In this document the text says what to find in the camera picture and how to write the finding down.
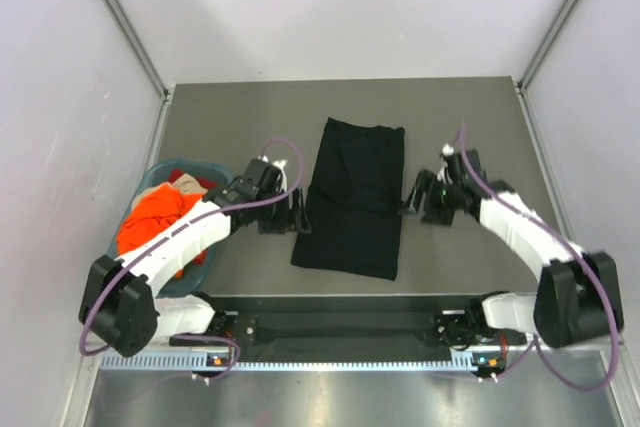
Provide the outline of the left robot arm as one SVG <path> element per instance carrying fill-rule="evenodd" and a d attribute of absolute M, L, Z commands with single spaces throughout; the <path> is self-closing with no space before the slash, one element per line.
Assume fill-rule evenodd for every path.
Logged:
<path fill-rule="evenodd" d="M 238 229 L 266 226 L 301 208 L 298 182 L 289 182 L 283 160 L 258 157 L 230 184 L 216 187 L 151 240 L 117 258 L 91 265 L 78 318 L 82 334 L 94 334 L 123 357 L 157 340 L 182 335 L 216 343 L 227 321 L 202 294 L 165 298 L 160 292 L 179 270 Z"/>

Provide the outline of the black t-shirt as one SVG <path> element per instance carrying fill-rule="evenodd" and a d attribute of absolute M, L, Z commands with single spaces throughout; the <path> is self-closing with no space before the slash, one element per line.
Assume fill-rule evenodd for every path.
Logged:
<path fill-rule="evenodd" d="M 393 281 L 402 231 L 405 129 L 333 118 L 321 138 L 291 264 Z"/>

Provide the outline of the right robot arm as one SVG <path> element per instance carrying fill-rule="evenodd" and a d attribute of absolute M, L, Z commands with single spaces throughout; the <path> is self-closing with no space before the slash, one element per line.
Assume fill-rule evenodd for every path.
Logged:
<path fill-rule="evenodd" d="M 489 196 L 471 179 L 448 182 L 421 170 L 402 211 L 421 212 L 426 224 L 449 227 L 463 212 L 496 235 L 532 272 L 533 294 L 495 291 L 467 308 L 467 331 L 487 343 L 502 330 L 540 337 L 561 348 L 624 328 L 617 267 L 604 251 L 587 252 L 551 229 L 502 180 Z"/>

